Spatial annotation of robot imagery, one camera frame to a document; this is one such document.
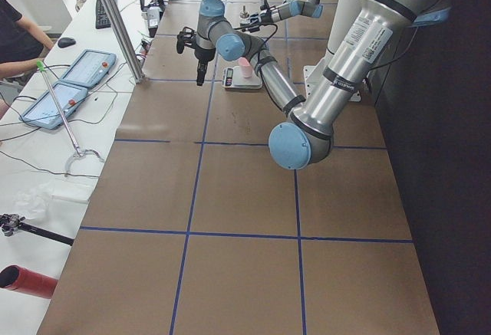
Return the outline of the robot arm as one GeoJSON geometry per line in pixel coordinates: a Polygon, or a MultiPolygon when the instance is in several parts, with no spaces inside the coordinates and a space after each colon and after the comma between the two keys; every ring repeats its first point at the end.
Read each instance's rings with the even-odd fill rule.
{"type": "Polygon", "coordinates": [[[242,32],[257,32],[262,26],[274,25],[295,16],[320,18],[323,10],[321,0],[283,0],[280,5],[270,5],[268,0],[261,0],[260,10],[249,14],[242,7],[240,23],[236,30],[242,32]]]}
{"type": "Polygon", "coordinates": [[[264,40],[245,26],[231,26],[221,0],[201,1],[196,29],[184,28],[176,49],[194,50],[198,84],[216,55],[226,61],[245,58],[287,118],[269,135],[272,158],[283,168],[302,169],[330,153],[335,119],[392,37],[405,28],[442,21],[449,9],[449,0],[361,0],[358,16],[307,97],[297,93],[264,40]]]}

